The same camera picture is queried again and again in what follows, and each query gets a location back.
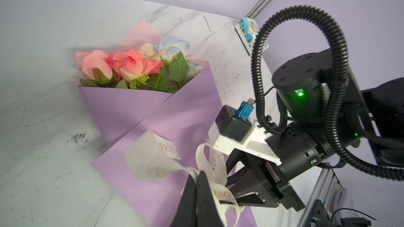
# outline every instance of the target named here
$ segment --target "colorful tissue box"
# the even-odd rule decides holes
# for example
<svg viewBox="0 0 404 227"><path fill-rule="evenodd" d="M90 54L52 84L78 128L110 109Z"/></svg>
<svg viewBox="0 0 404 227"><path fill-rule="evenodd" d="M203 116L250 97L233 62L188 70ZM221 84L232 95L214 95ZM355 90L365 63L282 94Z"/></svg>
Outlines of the colorful tissue box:
<svg viewBox="0 0 404 227"><path fill-rule="evenodd" d="M255 21L255 19L244 17L236 24L235 29L237 30L238 35L240 35L240 38L243 41L248 53L251 55L253 51L252 48L255 43L255 37L259 32L258 23ZM263 51L265 51L267 48L268 43L265 41Z"/></svg>

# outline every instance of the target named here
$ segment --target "pink rose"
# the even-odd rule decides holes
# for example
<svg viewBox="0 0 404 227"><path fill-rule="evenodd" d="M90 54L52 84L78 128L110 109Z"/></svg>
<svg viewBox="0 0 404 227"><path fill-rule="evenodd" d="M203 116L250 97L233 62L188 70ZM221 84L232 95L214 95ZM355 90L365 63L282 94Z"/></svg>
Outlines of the pink rose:
<svg viewBox="0 0 404 227"><path fill-rule="evenodd" d="M83 71L88 79L94 80L94 68L99 68L99 70L108 78L112 77L112 69L108 65L107 60L112 58L112 54L105 53L101 50L94 50L88 53L77 51L74 53L76 62L80 65L78 70Z"/></svg>
<svg viewBox="0 0 404 227"><path fill-rule="evenodd" d="M128 82L145 74L160 73L158 67L164 66L162 62L148 60L142 51L135 49L128 49L125 53L114 53L112 59L108 59L107 63Z"/></svg>

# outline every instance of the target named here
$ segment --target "marble surface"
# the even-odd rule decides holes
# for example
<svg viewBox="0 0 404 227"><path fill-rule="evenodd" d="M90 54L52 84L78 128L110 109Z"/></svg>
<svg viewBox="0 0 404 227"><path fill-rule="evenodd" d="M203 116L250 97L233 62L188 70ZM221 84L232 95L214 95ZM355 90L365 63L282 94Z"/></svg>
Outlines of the marble surface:
<svg viewBox="0 0 404 227"><path fill-rule="evenodd" d="M234 18L143 0L0 0L0 226L146 226L91 166L106 149L73 58L78 50L111 51L141 19L210 62L223 104L253 97ZM269 88L265 64L263 75ZM274 92L268 113L279 116L273 101ZM318 174L292 184L302 199ZM302 213L253 212L259 226L295 226Z"/></svg>

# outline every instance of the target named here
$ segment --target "purple wrapping paper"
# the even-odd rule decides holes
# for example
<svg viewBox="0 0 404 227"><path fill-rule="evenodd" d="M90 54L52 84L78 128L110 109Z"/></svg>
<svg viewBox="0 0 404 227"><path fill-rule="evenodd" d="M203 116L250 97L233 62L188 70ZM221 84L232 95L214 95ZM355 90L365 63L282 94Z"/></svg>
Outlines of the purple wrapping paper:
<svg viewBox="0 0 404 227"><path fill-rule="evenodd" d="M158 44L163 36L141 21L114 50ZM137 179L126 165L125 151L147 130L172 141L184 167L196 166L195 152L208 138L208 130L222 108L212 70L206 62L194 79L177 93L79 87L91 116L110 149L94 168L151 227L169 226L176 214L188 174L177 172L160 181ZM226 214L228 226L235 214ZM239 227L256 227L251 208L241 213Z"/></svg>

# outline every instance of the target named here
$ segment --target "blue connector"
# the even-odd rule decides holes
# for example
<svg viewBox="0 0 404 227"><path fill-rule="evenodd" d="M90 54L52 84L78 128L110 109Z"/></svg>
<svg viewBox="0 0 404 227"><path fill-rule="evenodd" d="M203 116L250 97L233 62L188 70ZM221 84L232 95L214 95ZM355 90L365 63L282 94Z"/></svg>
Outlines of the blue connector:
<svg viewBox="0 0 404 227"><path fill-rule="evenodd" d="M236 113L239 117L247 120L250 117L253 110L254 107L252 105L249 105L248 103L243 101Z"/></svg>

